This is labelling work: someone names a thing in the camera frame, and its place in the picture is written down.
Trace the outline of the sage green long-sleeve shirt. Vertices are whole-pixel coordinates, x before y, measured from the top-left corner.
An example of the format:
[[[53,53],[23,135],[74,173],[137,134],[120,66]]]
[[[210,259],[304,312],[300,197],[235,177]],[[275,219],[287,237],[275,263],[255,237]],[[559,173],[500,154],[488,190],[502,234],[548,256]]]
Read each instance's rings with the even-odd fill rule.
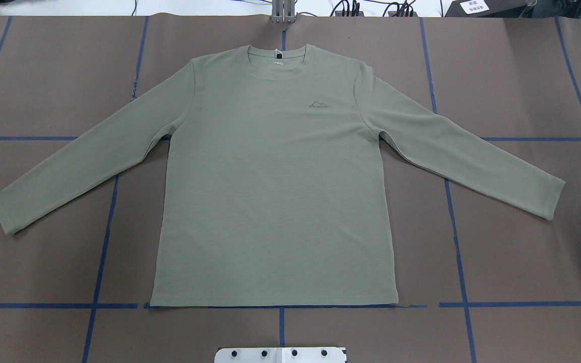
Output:
[[[150,304],[397,304],[380,140],[408,163],[552,220],[565,182],[311,44],[204,55],[0,191],[12,235],[169,135]]]

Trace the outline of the dark box with label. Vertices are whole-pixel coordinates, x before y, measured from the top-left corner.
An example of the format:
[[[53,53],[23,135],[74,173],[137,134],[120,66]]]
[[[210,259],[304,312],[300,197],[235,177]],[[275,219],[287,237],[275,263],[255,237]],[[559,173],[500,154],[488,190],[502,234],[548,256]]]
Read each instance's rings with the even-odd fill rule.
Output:
[[[543,1],[452,1],[444,18],[524,18]]]

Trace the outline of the aluminium extrusion post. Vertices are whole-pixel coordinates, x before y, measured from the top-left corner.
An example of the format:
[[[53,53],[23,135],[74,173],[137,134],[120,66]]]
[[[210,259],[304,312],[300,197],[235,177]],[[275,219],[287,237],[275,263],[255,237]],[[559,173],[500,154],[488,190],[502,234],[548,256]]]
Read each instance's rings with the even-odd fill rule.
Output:
[[[270,4],[272,23],[294,23],[296,21],[295,0],[272,0]]]

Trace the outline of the white metal bracket plate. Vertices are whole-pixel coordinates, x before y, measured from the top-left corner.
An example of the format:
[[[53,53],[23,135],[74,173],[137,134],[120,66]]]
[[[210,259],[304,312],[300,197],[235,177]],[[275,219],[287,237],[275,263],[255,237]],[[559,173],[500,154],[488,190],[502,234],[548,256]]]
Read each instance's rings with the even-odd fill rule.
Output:
[[[217,350],[214,362],[348,362],[344,347],[231,347]]]

